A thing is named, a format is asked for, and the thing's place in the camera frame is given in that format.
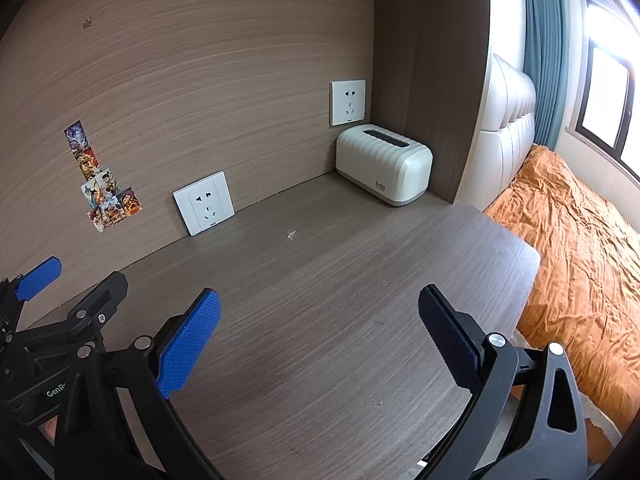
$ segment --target wood grain panel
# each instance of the wood grain panel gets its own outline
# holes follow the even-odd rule
[[[371,121],[433,152],[429,189],[453,202],[476,129],[490,0],[375,0]]]
[[[469,205],[393,208],[329,173],[125,269],[103,333],[124,348],[215,288],[222,320],[172,403],[225,479],[392,480],[468,400],[420,322],[421,288],[511,334],[539,262]]]
[[[236,209],[331,170],[329,81],[370,81],[373,0],[27,0],[0,41],[0,274],[55,254],[48,310],[186,234],[172,192],[224,170]],[[84,30],[82,22],[91,18]],[[63,129],[144,211],[95,231]]]

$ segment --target dark blue gripper pad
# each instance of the dark blue gripper pad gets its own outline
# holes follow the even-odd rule
[[[44,290],[49,283],[62,274],[62,264],[55,256],[43,261],[39,266],[23,276],[15,289],[15,299],[30,301]]]
[[[473,341],[465,331],[468,320],[464,323],[458,317],[469,317],[484,335],[481,328],[468,314],[456,312],[435,285],[427,285],[421,290],[418,312],[456,384],[476,393],[481,387],[482,340]]]
[[[156,384],[165,399],[186,383],[220,321],[220,311],[219,295],[215,290],[205,288],[182,316],[169,341],[162,345]]]

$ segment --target bed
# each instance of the bed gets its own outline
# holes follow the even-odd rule
[[[512,340],[561,342],[602,463],[640,408],[640,237],[556,153],[533,146],[529,78],[494,56],[476,148],[458,192],[542,257]]]

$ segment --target curtain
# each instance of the curtain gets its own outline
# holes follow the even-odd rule
[[[564,0],[526,0],[523,72],[536,87],[534,142],[556,147],[562,127],[568,71],[568,25]]]

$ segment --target white wall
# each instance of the white wall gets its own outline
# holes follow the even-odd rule
[[[612,0],[603,1],[614,6]],[[578,91],[580,97],[582,94],[582,3],[581,0],[567,0],[567,4],[570,27],[569,71],[566,107],[556,152],[564,158],[575,176],[611,201],[633,228],[640,231],[640,185],[619,165],[574,132],[575,105],[580,100]]]
[[[494,54],[522,70],[526,26],[525,0],[491,0],[490,44]]]

